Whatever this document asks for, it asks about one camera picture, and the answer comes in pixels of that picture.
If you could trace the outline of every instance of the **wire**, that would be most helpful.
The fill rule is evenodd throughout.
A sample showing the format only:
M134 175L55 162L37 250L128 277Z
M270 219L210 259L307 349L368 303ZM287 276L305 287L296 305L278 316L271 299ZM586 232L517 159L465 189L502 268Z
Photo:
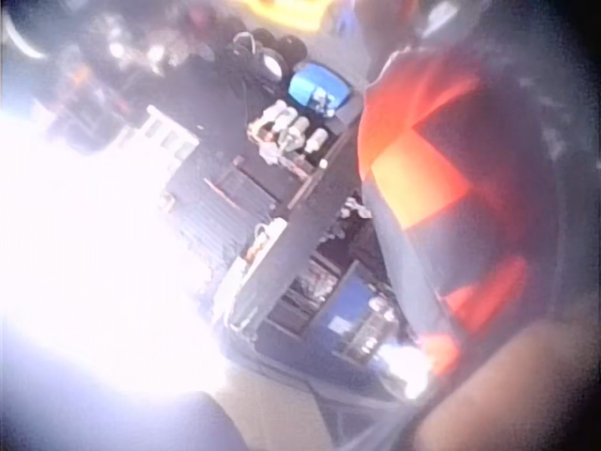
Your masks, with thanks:
M251 39L251 52L256 54L256 41L254 40L253 33L249 31L240 31L237 35L234 36L233 41L238 42L240 38L250 38Z

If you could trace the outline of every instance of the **person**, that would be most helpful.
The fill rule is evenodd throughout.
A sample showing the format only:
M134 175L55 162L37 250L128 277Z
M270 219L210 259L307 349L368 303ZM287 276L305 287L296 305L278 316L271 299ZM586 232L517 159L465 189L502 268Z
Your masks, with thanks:
M496 34L491 8L460 41L393 54L365 94L362 195L396 299L438 381L476 368L419 449L541 449L599 362L598 176L591 130L574 137L587 103L563 101L569 78L545 84L554 55L532 58L540 11L520 5L521 35Z

